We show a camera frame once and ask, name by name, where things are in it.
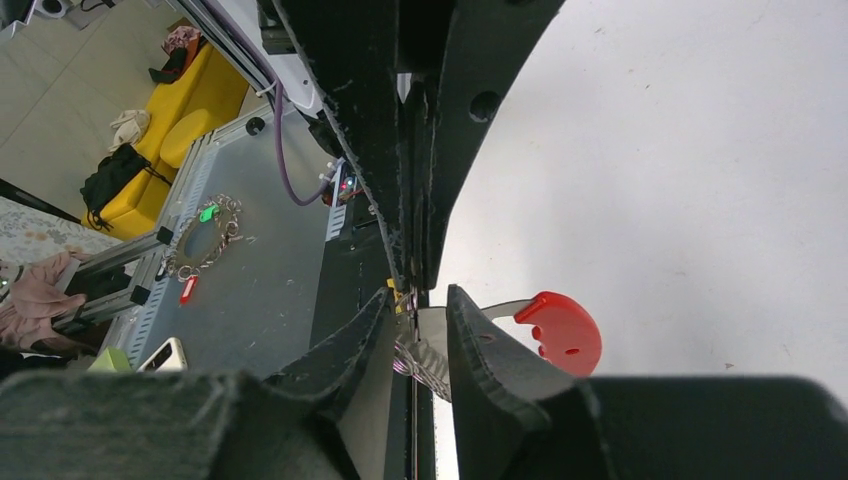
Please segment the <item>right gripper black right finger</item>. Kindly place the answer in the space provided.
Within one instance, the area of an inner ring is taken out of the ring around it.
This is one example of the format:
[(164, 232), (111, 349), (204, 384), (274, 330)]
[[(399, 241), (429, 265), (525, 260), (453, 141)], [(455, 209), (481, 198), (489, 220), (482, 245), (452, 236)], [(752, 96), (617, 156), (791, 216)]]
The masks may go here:
[(574, 377), (448, 290), (463, 479), (843, 479), (847, 411), (799, 377)]

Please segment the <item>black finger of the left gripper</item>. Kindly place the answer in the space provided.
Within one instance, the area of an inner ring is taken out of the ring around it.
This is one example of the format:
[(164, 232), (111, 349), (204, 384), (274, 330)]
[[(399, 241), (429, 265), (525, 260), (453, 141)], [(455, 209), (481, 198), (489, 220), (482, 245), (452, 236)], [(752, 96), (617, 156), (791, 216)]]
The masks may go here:
[(407, 288), (434, 287), (452, 210), (498, 110), (560, 1), (410, 1), (401, 39)]
[(277, 1), (274, 6), (376, 211), (396, 287), (419, 289), (397, 89), (398, 2)]

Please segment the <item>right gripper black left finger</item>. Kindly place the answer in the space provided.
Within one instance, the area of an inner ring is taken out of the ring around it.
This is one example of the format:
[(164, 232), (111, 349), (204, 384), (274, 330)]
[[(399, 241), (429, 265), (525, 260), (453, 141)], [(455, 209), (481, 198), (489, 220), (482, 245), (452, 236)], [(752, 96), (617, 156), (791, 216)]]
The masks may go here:
[(391, 293), (266, 379), (31, 371), (1, 386), (5, 479), (379, 479)]

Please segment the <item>metal keyring with red handle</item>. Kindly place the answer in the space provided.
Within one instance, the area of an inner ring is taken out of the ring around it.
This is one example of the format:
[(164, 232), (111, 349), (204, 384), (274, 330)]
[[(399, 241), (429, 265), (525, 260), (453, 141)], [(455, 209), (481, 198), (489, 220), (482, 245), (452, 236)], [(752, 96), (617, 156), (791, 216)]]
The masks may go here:
[[(447, 309), (407, 304), (396, 308), (398, 329), (393, 369), (451, 402)], [(602, 356), (602, 336), (591, 315), (575, 300), (543, 291), (482, 309), (490, 321), (561, 370), (574, 376), (594, 372)]]

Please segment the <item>key with yellow tag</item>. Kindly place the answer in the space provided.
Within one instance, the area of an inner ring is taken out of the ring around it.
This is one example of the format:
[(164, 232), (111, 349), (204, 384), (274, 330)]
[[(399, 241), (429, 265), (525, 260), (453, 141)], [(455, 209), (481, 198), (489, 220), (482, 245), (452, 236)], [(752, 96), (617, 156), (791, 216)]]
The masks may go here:
[(414, 308), (415, 293), (413, 291), (402, 292), (398, 290), (392, 278), (388, 278), (386, 280), (386, 285), (392, 294), (394, 312), (396, 315), (402, 315)]

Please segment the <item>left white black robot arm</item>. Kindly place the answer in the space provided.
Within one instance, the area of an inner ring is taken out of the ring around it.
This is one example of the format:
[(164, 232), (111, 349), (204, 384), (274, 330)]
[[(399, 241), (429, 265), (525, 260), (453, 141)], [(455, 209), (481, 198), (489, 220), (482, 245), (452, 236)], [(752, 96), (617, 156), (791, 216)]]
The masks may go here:
[(449, 219), (558, 1), (185, 1), (258, 89), (322, 120), (404, 291), (437, 283)]

